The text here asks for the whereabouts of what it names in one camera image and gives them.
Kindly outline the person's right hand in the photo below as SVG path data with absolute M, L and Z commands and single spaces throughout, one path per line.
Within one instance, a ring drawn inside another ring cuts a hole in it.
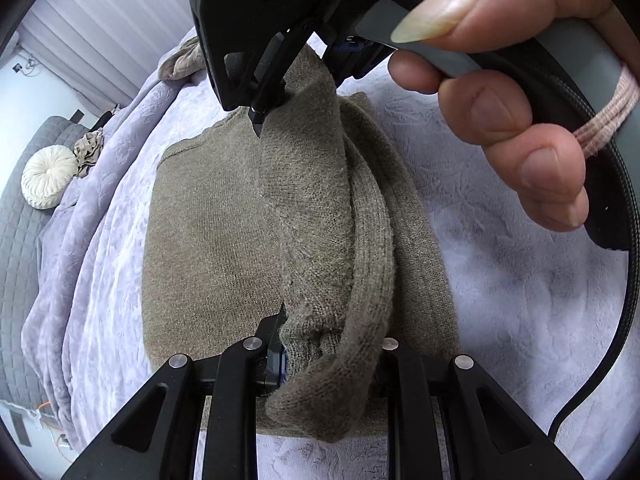
M 639 41 L 611 0 L 424 0 L 393 38 L 449 51 L 493 51 L 535 37 L 559 18 L 590 21 L 617 56 L 638 70 Z M 589 200 L 582 148 L 562 127 L 534 124 L 513 80 L 490 70 L 447 79 L 407 51 L 392 55 L 388 71 L 406 90 L 437 94 L 450 130 L 482 148 L 529 218 L 555 232 L 584 224 Z

